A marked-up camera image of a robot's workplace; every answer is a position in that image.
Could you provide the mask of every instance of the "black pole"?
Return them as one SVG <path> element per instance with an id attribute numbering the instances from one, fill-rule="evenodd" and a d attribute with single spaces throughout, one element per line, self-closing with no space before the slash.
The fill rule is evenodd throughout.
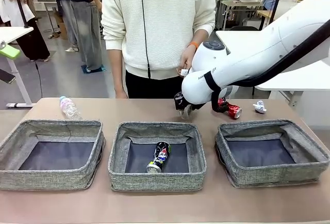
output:
<path id="1" fill-rule="evenodd" d="M 275 0 L 275 4 L 274 4 L 274 8 L 272 10 L 272 15 L 270 17 L 269 24 L 273 23 L 273 21 L 274 21 L 275 12 L 276 12 L 276 9 L 277 9 L 277 6 L 278 6 L 278 2 L 279 2 L 279 0 Z"/>
<path id="2" fill-rule="evenodd" d="M 22 16 L 22 19 L 23 19 L 24 28 L 28 28 L 29 26 L 27 25 L 27 22 L 26 22 L 26 18 L 25 18 L 25 15 L 24 15 L 24 11 L 23 11 L 21 0 L 17 0 L 17 4 L 19 6 L 20 13 L 21 13 L 21 16 Z"/>

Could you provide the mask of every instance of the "black can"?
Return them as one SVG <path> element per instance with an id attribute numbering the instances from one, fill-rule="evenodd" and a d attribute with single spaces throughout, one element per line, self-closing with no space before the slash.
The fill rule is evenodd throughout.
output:
<path id="1" fill-rule="evenodd" d="M 161 173 L 161 169 L 171 153 L 171 145 L 165 141 L 157 143 L 154 160 L 146 166 L 148 173 Z"/>

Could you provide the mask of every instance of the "green object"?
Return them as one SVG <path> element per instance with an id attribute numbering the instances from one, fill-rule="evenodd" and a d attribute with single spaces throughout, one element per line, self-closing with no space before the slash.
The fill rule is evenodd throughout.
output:
<path id="1" fill-rule="evenodd" d="M 15 60 L 20 54 L 20 52 L 21 52 L 20 50 L 15 49 L 12 46 L 5 45 L 5 47 L 0 50 L 0 55 L 4 55 L 9 59 Z"/>

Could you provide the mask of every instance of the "gray pants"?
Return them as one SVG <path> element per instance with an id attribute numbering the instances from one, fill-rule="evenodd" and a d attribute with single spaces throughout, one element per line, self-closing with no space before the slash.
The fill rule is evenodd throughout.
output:
<path id="1" fill-rule="evenodd" d="M 81 60 L 89 70 L 102 65 L 100 23 L 95 3 L 71 2 L 78 34 Z"/>
<path id="2" fill-rule="evenodd" d="M 76 20 L 74 18 L 73 9 L 70 1 L 61 0 L 61 6 L 63 9 L 63 21 L 64 25 L 67 29 L 68 40 L 70 42 L 71 47 L 78 47 L 78 35 L 76 28 Z"/>

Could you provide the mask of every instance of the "orange wristband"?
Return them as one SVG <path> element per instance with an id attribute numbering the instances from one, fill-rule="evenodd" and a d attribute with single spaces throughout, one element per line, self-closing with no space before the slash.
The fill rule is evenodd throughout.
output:
<path id="1" fill-rule="evenodd" d="M 198 49 L 199 45 L 195 42 L 191 42 L 189 45 L 194 45 L 196 47 L 196 50 Z"/>

